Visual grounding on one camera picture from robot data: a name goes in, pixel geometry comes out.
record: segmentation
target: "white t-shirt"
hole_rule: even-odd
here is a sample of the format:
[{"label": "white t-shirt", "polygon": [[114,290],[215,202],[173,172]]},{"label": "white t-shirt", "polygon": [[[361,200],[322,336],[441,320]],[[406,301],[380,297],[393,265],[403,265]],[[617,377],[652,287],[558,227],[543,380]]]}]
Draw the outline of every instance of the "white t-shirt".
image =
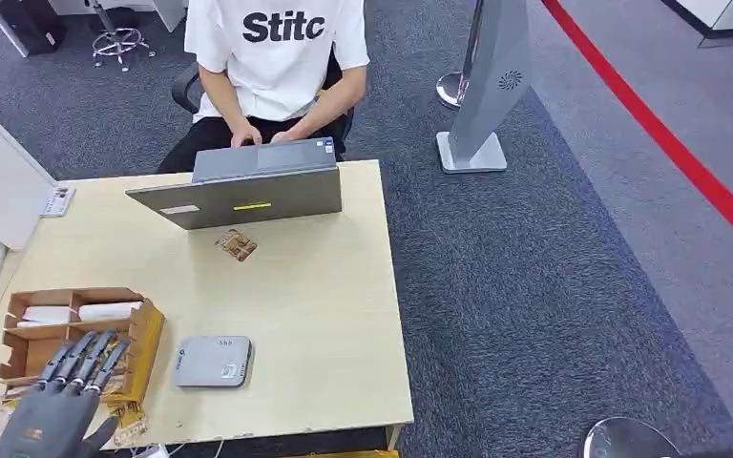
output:
[{"label": "white t-shirt", "polygon": [[[191,0],[184,50],[228,72],[245,116],[303,116],[322,88],[330,50],[342,70],[369,63],[364,0]],[[204,94],[198,122],[220,116]]]}]

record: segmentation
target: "stanchion post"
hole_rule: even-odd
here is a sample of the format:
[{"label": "stanchion post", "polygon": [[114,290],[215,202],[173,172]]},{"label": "stanchion post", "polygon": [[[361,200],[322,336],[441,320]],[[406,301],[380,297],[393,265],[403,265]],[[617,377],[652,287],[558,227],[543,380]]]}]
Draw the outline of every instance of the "stanchion post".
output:
[{"label": "stanchion post", "polygon": [[465,64],[462,72],[451,72],[437,81],[437,98],[440,103],[453,110],[459,110],[462,106],[462,99],[465,98],[465,91],[471,80],[473,60],[476,58],[476,41],[479,39],[479,28],[482,23],[482,9],[485,0],[476,0],[476,8],[473,10],[473,22],[471,23],[471,35],[468,37],[468,51],[465,53]]}]

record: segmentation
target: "cardboard organizer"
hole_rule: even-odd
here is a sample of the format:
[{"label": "cardboard organizer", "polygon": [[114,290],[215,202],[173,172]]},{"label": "cardboard organizer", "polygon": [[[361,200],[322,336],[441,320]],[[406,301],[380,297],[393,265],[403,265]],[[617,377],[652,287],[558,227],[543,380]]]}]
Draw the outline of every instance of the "cardboard organizer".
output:
[{"label": "cardboard organizer", "polygon": [[[142,302],[125,320],[82,322],[78,310],[90,303]],[[17,327],[24,312],[34,305],[69,307],[69,323],[37,327]],[[115,329],[120,339],[130,339],[124,355],[122,386],[114,393],[102,395],[102,403],[141,403],[147,391],[156,360],[158,339],[164,326],[164,315],[144,296],[127,288],[55,289],[14,293],[4,319],[4,345],[10,348],[10,359],[0,365],[1,382],[7,389],[31,385],[37,381],[46,362],[65,341],[76,342],[89,331]]]}]

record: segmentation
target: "black pants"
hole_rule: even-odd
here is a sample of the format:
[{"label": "black pants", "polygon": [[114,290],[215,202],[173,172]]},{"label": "black pants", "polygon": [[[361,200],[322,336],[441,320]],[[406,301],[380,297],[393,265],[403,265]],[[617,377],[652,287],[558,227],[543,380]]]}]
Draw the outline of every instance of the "black pants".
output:
[{"label": "black pants", "polygon": [[[248,122],[257,128],[262,135],[262,142],[269,143],[274,135],[287,131],[299,122],[300,118],[288,119],[287,121],[268,121],[258,117],[249,117]],[[326,125],[318,132],[313,133],[309,138],[322,138],[331,136],[335,145],[336,160],[344,160],[346,147],[342,136],[346,125],[346,118],[339,117]],[[217,150],[228,148],[232,144],[232,132],[229,126],[221,117],[205,117],[193,124],[187,135],[173,148],[172,151],[161,161],[158,166],[160,174],[175,174],[179,172],[192,172],[195,168],[195,156],[198,151]]]}]

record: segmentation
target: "prosthetic hand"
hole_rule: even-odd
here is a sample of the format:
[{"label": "prosthetic hand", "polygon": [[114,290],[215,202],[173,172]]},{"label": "prosthetic hand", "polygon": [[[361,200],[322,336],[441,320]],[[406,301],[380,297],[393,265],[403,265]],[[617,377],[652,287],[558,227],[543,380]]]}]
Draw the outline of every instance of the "prosthetic hand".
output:
[{"label": "prosthetic hand", "polygon": [[[86,385],[113,334],[103,333],[82,362],[80,356],[96,333],[87,334],[77,345],[65,343],[57,350],[38,383],[21,398],[10,416],[0,439],[0,458],[88,458],[111,439],[118,425],[116,417],[109,418],[85,440],[83,436],[94,419],[102,388],[128,346],[125,341],[114,347],[94,380]],[[76,376],[70,379],[78,365]]]}]

